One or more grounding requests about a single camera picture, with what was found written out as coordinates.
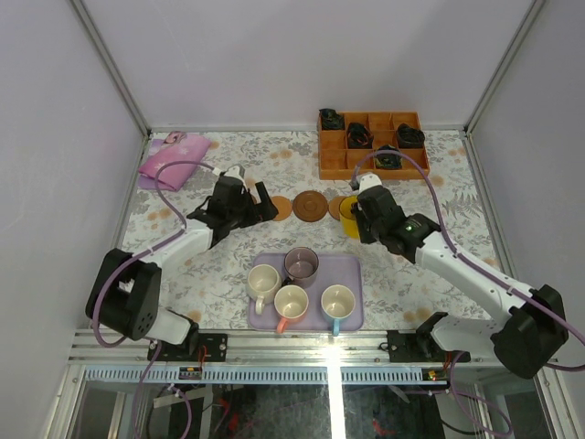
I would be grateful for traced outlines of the yellow mug black rim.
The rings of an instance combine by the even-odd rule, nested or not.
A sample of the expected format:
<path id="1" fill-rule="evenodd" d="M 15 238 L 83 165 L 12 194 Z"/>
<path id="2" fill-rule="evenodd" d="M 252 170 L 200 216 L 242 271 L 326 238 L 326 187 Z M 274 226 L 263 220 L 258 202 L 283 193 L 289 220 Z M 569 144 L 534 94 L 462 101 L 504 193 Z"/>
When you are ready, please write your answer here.
<path id="1" fill-rule="evenodd" d="M 357 203 L 357 196 L 344 198 L 339 205 L 339 218 L 344 234 L 352 239 L 359 239 L 356 216 L 352 208 Z"/>

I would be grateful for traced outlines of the light wooden coaster front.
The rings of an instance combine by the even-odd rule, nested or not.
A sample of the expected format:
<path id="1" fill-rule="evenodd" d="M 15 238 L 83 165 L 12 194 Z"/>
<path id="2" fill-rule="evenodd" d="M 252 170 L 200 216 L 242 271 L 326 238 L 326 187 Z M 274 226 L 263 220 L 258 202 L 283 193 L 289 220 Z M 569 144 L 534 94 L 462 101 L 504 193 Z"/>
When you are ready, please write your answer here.
<path id="1" fill-rule="evenodd" d="M 330 200 L 328 203 L 328 212 L 330 216 L 337 221 L 340 220 L 340 206 L 345 198 L 345 196 L 338 196 Z"/>

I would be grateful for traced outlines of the light wooden coaster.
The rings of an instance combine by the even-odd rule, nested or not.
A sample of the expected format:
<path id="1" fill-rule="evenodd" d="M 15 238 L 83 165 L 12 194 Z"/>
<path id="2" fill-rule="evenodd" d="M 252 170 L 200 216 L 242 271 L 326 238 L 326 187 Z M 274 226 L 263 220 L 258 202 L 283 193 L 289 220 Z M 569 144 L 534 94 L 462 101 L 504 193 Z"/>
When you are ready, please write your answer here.
<path id="1" fill-rule="evenodd" d="M 340 220 L 340 206 L 345 198 L 345 196 L 338 196 L 330 200 L 328 203 L 328 212 L 330 216 L 337 221 Z"/>
<path id="2" fill-rule="evenodd" d="M 283 196 L 271 197 L 271 202 L 274 207 L 278 210 L 277 215 L 274 217 L 274 221 L 280 222 L 288 219 L 293 213 L 292 202 Z"/>

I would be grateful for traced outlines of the dark grooved wooden coaster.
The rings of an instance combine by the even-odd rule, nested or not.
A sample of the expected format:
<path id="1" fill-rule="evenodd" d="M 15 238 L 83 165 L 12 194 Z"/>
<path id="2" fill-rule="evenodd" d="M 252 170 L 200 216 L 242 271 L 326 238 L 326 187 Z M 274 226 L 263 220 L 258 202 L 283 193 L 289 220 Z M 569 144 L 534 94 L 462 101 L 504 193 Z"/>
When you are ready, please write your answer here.
<path id="1" fill-rule="evenodd" d="M 304 222 L 321 220 L 328 211 L 326 197 L 314 190 L 307 190 L 297 195 L 292 202 L 295 216 Z"/>

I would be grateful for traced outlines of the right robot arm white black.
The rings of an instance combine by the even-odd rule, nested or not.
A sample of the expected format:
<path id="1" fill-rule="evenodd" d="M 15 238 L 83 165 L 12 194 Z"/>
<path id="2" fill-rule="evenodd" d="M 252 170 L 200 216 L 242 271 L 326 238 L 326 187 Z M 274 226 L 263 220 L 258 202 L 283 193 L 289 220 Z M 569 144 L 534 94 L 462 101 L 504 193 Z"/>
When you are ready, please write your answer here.
<path id="1" fill-rule="evenodd" d="M 493 351 L 510 372 L 532 379 L 566 343 L 565 310 L 560 293 L 545 284 L 534 288 L 501 273 L 450 241 L 444 227 L 422 214 L 407 216 L 373 174 L 351 183 L 359 239 L 378 242 L 390 253 L 427 269 L 474 300 L 490 317 L 478 320 L 441 316 L 417 337 L 426 360 L 448 351 Z"/>

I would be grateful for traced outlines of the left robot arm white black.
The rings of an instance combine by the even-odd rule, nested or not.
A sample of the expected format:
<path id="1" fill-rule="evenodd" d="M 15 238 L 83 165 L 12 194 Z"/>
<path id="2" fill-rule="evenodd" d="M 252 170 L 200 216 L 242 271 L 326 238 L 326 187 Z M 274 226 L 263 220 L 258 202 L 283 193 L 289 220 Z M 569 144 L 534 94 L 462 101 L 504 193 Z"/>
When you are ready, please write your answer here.
<path id="1" fill-rule="evenodd" d="M 178 233 L 137 254 L 118 248 L 106 253 L 85 308 L 93 328 L 104 325 L 134 341 L 157 339 L 178 359 L 193 359 L 200 349 L 197 324 L 159 305 L 163 274 L 215 247 L 232 230 L 273 220 L 278 210 L 265 185 L 255 187 L 258 202 L 243 179 L 222 175 Z"/>

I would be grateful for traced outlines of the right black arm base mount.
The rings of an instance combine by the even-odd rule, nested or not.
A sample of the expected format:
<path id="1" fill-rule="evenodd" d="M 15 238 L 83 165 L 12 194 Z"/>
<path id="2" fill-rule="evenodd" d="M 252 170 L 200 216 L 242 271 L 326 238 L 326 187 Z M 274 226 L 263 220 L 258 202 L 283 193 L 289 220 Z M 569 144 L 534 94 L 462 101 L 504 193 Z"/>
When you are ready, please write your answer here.
<path id="1" fill-rule="evenodd" d="M 461 361 L 469 363 L 473 334 L 465 323 L 465 319 L 437 312 L 414 331 L 388 330 L 387 341 L 378 348 L 397 363 L 444 363 L 459 352 L 463 353 Z"/>

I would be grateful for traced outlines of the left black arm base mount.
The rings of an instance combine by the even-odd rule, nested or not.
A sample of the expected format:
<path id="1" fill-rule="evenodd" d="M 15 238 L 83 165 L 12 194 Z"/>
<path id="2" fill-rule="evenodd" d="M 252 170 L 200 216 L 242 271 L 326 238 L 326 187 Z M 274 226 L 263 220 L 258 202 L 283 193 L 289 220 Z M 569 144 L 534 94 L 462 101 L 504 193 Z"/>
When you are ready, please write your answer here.
<path id="1" fill-rule="evenodd" d="M 222 363 L 227 358 L 228 339 L 225 333 L 194 332 L 179 345 L 163 342 L 156 361 Z"/>

